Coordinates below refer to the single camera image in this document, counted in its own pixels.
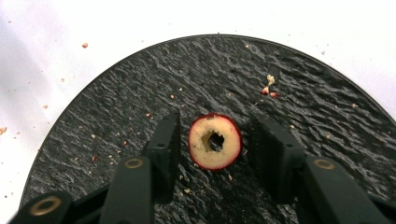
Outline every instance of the cored apple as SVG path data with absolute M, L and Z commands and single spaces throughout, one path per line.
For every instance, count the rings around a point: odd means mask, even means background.
M 228 116 L 209 113 L 191 125 L 189 149 L 192 159 L 203 169 L 229 166 L 242 148 L 241 132 Z

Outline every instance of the black slate plate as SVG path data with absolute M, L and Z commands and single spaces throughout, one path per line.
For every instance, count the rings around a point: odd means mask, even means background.
M 268 74 L 276 78 L 276 99 L 260 94 Z M 156 205 L 157 223 L 297 222 L 292 206 L 273 204 L 258 184 L 246 139 L 242 155 L 225 170 L 193 165 L 187 133 L 210 111 L 234 118 L 242 129 L 248 114 L 269 114 L 290 127 L 308 154 L 340 162 L 364 190 L 396 202 L 396 125 L 372 98 L 298 50 L 245 36 L 200 35 L 138 51 L 87 86 L 50 130 L 21 204 L 51 190 L 78 199 L 106 185 L 117 162 L 140 154 L 158 120 L 175 108 L 181 111 L 182 178 L 174 201 Z

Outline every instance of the apple crumb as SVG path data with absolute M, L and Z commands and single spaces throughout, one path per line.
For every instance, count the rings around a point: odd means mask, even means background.
M 269 89 L 269 87 L 264 87 L 261 91 L 260 91 L 260 93 L 261 94 L 263 94 L 263 95 L 267 95 L 268 93 L 270 93 L 270 89 Z
M 0 128 L 0 135 L 7 131 L 7 127 Z
M 270 92 L 270 96 L 275 99 L 277 97 L 277 92 L 276 91 Z
M 267 80 L 268 80 L 268 86 L 271 86 L 272 84 L 275 83 L 275 78 L 274 78 L 274 76 L 271 76 L 271 75 L 269 75 L 269 74 L 268 74 L 268 76 L 267 76 Z

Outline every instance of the red apple skin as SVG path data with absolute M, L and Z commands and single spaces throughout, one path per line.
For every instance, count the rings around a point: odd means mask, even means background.
M 234 155 L 232 158 L 230 158 L 228 162 L 226 162 L 226 163 L 224 163 L 224 164 L 222 164 L 222 165 L 220 165 L 220 166 L 216 166 L 216 167 L 205 167 L 205 166 L 203 166 L 199 161 L 197 161 L 197 160 L 192 156 L 193 154 L 192 154 L 192 151 L 191 151 L 191 150 L 192 150 L 192 147 L 191 147 L 191 132 L 193 131 L 194 125 L 195 125 L 198 121 L 200 121 L 201 119 L 210 119 L 210 118 L 214 118 L 214 117 L 221 117 L 221 118 L 227 119 L 227 120 L 233 125 L 233 127 L 235 128 L 236 133 L 237 133 L 239 148 L 238 148 L 238 152 L 235 153 L 235 155 Z M 220 169 L 223 169 L 223 168 L 225 168 L 225 167 L 231 165 L 231 163 L 233 163 L 233 162 L 235 161 L 235 159 L 239 156 L 241 150 L 242 150 L 242 135 L 241 135 L 241 132 L 240 132 L 240 130 L 239 130 L 239 128 L 238 128 L 238 125 L 237 125 L 236 122 L 233 121 L 230 117 L 228 117 L 228 116 L 226 116 L 226 115 L 223 115 L 223 114 L 219 114 L 219 113 L 215 113 L 215 112 L 210 112 L 210 113 L 208 113 L 207 115 L 202 115 L 202 116 L 200 116 L 198 119 L 196 119 L 196 120 L 192 123 L 191 128 L 190 128 L 190 131 L 189 131 L 189 151 L 190 151 L 191 159 L 192 159 L 198 166 L 200 166 L 201 168 L 206 169 L 206 170 L 210 170 L 210 171 L 218 171 L 218 170 L 220 170 Z

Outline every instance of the white table surface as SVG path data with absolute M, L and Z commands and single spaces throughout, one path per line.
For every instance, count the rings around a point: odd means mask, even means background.
M 0 223 L 17 212 L 37 150 L 74 97 L 112 64 L 165 40 L 275 41 L 340 71 L 396 119 L 392 1 L 217 2 L 0 0 Z

